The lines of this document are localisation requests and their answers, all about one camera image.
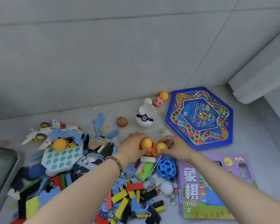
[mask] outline hand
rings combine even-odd
[[[177,159],[191,162],[193,154],[196,153],[183,139],[179,136],[165,136],[159,140],[168,146],[168,149],[160,149],[159,154],[167,154]]]
[[[149,136],[145,133],[131,133],[120,144],[114,156],[119,159],[123,166],[135,162],[138,158],[149,152],[149,148],[139,150],[139,144],[143,138],[149,138]]]

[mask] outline beaded bracelet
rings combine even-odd
[[[117,163],[117,165],[119,166],[120,173],[123,172],[122,165],[120,164],[120,161],[119,161],[116,157],[114,157],[114,156],[107,156],[107,157],[105,158],[105,160],[107,160],[107,159],[112,159],[112,160],[114,160],[114,161]]]

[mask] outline person's left hand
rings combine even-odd
[[[135,162],[138,158],[149,152],[149,149],[139,150],[143,138],[149,138],[145,133],[131,133],[121,144],[114,155],[125,166]]]

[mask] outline board game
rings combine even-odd
[[[257,187],[246,155],[231,153],[204,153],[204,155],[245,182]],[[181,216],[195,219],[234,219],[197,169],[180,160],[176,161],[176,166]]]
[[[173,91],[165,122],[195,150],[232,143],[233,110],[205,87]]]

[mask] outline yellow round sticker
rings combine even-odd
[[[229,157],[224,158],[224,163],[226,166],[229,166],[229,167],[232,167],[232,165],[233,165],[232,159]]]

